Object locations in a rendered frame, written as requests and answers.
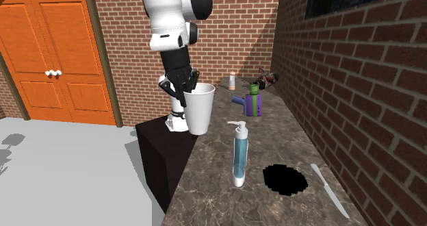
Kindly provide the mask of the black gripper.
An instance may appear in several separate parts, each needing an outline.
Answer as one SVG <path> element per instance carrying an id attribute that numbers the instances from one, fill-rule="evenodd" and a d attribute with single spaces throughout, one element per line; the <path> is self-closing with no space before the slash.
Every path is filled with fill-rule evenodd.
<path id="1" fill-rule="evenodd" d="M 199 77 L 199 71 L 192 69 L 190 66 L 188 46 L 171 51 L 161 51 L 160 56 L 166 75 L 159 77 L 158 86 L 171 97 L 179 100 L 180 105 L 185 108 L 187 103 L 185 101 L 184 91 L 193 91 Z M 171 82 L 177 81 L 177 76 L 185 81 L 184 90 L 178 87 L 177 84 Z"/>

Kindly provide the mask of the tall white cup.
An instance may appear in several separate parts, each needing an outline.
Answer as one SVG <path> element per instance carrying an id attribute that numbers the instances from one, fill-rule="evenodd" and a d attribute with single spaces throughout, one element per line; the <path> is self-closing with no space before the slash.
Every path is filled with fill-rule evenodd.
<path id="1" fill-rule="evenodd" d="M 193 135 L 203 135 L 208 131 L 215 86 L 197 83 L 191 93 L 184 92 L 186 107 L 184 108 L 188 130 Z"/>

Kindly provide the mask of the purple and green toy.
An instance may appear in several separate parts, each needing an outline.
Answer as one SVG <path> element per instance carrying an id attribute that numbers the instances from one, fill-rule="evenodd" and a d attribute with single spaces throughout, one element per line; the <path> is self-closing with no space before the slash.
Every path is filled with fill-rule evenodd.
<path id="1" fill-rule="evenodd" d="M 236 97 L 232 95 L 231 100 L 232 102 L 244 107 L 244 115 L 262 116 L 262 100 L 258 84 L 251 84 L 249 87 L 249 93 L 245 95 L 245 97 Z"/>

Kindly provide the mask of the dark robot stand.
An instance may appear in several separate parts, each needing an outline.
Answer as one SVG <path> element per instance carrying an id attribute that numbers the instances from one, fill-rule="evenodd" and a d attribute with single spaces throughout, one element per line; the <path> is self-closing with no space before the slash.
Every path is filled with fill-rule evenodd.
<path id="1" fill-rule="evenodd" d="M 168 210 L 197 136 L 170 131 L 167 116 L 135 126 L 146 183 L 164 212 Z"/>

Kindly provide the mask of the dark red patterned object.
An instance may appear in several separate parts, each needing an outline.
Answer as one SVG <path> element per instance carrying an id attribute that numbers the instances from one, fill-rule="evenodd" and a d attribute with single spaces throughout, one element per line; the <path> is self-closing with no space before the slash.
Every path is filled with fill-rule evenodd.
<path id="1" fill-rule="evenodd" d="M 255 83 L 259 86 L 260 90 L 264 90 L 276 83 L 279 80 L 278 73 L 265 72 L 262 68 L 259 68 L 260 76 L 256 79 Z"/>

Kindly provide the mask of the blue pump soap bottle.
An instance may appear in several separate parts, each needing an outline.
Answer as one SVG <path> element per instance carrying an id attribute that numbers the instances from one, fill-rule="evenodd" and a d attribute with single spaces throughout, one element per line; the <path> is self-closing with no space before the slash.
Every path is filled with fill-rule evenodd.
<path id="1" fill-rule="evenodd" d="M 245 180 L 245 167 L 248 150 L 248 129 L 244 121 L 228 121 L 228 124 L 237 125 L 233 144 L 233 184 L 241 187 Z"/>

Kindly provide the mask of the orange double door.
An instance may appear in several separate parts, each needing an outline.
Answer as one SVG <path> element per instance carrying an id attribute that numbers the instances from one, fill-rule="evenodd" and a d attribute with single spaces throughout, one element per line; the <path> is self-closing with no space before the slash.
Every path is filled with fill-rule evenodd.
<path id="1" fill-rule="evenodd" d="M 123 125 L 94 0 L 0 0 L 0 63 L 24 119 Z"/>

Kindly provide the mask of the silver knife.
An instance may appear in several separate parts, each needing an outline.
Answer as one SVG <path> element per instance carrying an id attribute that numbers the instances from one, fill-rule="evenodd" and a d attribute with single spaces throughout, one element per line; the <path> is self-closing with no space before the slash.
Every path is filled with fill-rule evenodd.
<path id="1" fill-rule="evenodd" d="M 340 200 L 337 198 L 336 194 L 332 191 L 331 187 L 323 177 L 320 169 L 316 164 L 310 164 L 311 168 L 314 170 L 314 172 L 318 175 L 318 177 L 321 179 L 322 183 L 324 184 L 324 189 L 328 196 L 331 198 L 332 202 L 335 204 L 336 208 L 341 212 L 341 214 L 346 217 L 350 218 L 347 211 L 344 209 L 343 205 L 341 204 Z"/>

